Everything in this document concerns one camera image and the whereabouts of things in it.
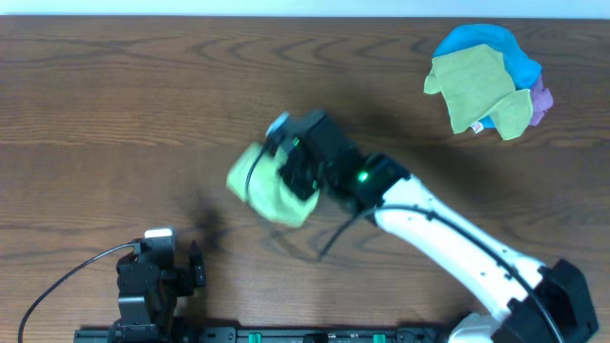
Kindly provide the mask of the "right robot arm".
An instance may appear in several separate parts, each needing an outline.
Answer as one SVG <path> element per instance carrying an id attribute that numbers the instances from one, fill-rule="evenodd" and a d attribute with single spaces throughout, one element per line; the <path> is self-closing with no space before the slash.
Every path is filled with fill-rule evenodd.
<path id="1" fill-rule="evenodd" d="M 586 342 L 598 330 L 583 273 L 553 267 L 497 241 L 439 200 L 383 153 L 363 154 L 324 111 L 280 115 L 266 137 L 287 160 L 282 182 L 300 199 L 328 193 L 355 221 L 366 218 L 413 245 L 466 287 L 487 310 L 471 313 L 450 342 Z"/>

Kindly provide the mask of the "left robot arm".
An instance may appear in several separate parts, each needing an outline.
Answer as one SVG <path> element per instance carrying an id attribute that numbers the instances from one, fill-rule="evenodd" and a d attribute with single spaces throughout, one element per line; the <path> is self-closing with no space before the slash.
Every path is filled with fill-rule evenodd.
<path id="1" fill-rule="evenodd" d="M 133 251 L 116 264 L 120 318 L 109 328 L 108 343 L 196 342 L 199 330 L 175 316 L 177 299 L 206 285 L 202 251 L 195 242 L 189 264 L 174 264 L 172 236 L 136 239 Z"/>

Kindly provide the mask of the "light green microfiber cloth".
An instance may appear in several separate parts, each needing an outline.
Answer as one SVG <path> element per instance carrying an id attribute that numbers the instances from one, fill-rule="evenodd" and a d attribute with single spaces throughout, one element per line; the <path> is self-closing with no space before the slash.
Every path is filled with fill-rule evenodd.
<path id="1" fill-rule="evenodd" d="M 286 162 L 285 152 L 278 151 L 274 157 L 264 154 L 258 160 L 246 192 L 248 172 L 261 150 L 261 144 L 253 143 L 242 153 L 228 172 L 227 188 L 265 219 L 293 228 L 301 227 L 314 211 L 319 191 L 306 200 L 290 191 L 278 173 Z"/>

